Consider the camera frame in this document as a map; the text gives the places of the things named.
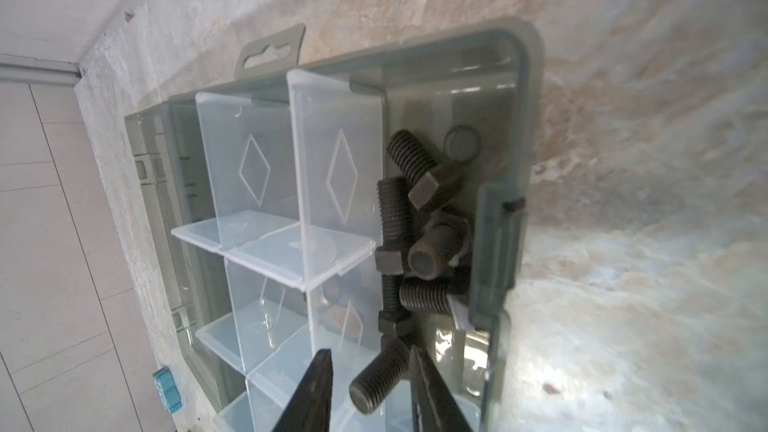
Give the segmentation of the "clear green organizer box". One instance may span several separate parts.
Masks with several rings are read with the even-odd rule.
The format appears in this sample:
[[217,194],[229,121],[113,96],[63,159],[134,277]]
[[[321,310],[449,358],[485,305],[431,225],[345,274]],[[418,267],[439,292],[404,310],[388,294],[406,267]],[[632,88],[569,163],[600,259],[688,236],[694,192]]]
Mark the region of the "clear green organizer box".
[[438,210],[474,219],[471,251],[439,276],[468,266],[468,302],[409,311],[409,335],[471,431],[497,431],[542,38],[505,17],[302,65],[304,33],[252,42],[232,82],[125,119],[178,342],[189,364],[216,366],[213,426],[272,431],[328,348],[330,431],[415,431],[408,371],[370,415],[348,391],[385,340],[377,183],[405,177],[387,143],[406,129],[438,163],[464,168]]

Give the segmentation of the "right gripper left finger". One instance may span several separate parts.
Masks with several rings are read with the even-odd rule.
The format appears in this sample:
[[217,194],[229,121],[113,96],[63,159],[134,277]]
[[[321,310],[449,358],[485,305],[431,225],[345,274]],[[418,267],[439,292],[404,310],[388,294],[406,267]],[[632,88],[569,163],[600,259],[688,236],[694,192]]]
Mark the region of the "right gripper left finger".
[[329,432],[333,377],[332,351],[318,350],[272,431]]

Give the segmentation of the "black hex bolt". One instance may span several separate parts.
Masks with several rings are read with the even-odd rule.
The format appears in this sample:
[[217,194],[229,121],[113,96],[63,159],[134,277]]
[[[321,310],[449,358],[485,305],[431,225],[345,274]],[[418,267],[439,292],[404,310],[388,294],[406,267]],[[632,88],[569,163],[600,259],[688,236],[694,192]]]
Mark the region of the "black hex bolt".
[[360,413],[375,412],[405,377],[413,344],[413,335],[385,339],[379,354],[352,380],[349,396]]
[[384,339],[405,337],[414,331],[412,314],[400,301],[401,275],[382,275],[382,309],[378,314],[378,328]]

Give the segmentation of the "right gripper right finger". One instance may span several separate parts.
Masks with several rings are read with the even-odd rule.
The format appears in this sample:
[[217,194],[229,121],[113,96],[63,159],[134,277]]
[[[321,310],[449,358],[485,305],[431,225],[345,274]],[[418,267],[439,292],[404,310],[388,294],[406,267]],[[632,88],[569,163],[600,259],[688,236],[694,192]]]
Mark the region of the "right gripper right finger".
[[415,431],[472,430],[433,360],[421,347],[410,349],[408,378]]

